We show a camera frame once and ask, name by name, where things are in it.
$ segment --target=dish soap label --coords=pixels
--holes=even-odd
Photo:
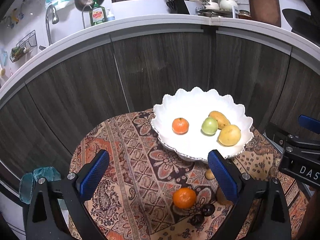
[[[104,15],[102,8],[95,8],[92,10],[92,21],[94,22],[94,25],[97,25],[99,23],[103,23]]]

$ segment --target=countertop edge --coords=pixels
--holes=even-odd
[[[23,85],[23,83],[25,82],[24,77],[28,72],[33,70],[39,64],[43,63],[45,60],[67,48],[70,48],[82,41],[122,29],[128,29],[143,25],[178,23],[230,27],[261,33],[263,35],[273,37],[292,46],[295,46],[320,61],[320,47],[316,46],[311,41],[308,41],[307,39],[282,28],[261,22],[233,18],[208,18],[182,14],[157,14],[129,17],[103,23],[78,31],[70,36],[61,39],[60,41],[57,41],[47,49],[44,49],[43,51],[35,55],[32,59],[30,59],[22,67],[20,67],[0,89],[0,100],[2,101],[2,103],[0,104],[0,109],[6,103],[6,101],[9,100],[11,96],[15,94]]]

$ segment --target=wire basket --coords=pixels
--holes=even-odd
[[[11,50],[10,60],[16,62],[21,59],[28,52],[31,52],[35,47],[37,47],[36,31],[33,30],[27,36],[25,36],[21,41],[19,41],[15,48]]]

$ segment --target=glass jar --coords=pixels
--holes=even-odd
[[[250,12],[246,10],[239,10],[238,17],[239,19],[252,20]]]

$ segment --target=green apple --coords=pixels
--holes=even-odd
[[[218,122],[212,117],[207,117],[202,126],[201,130],[207,135],[214,135],[218,130]]]

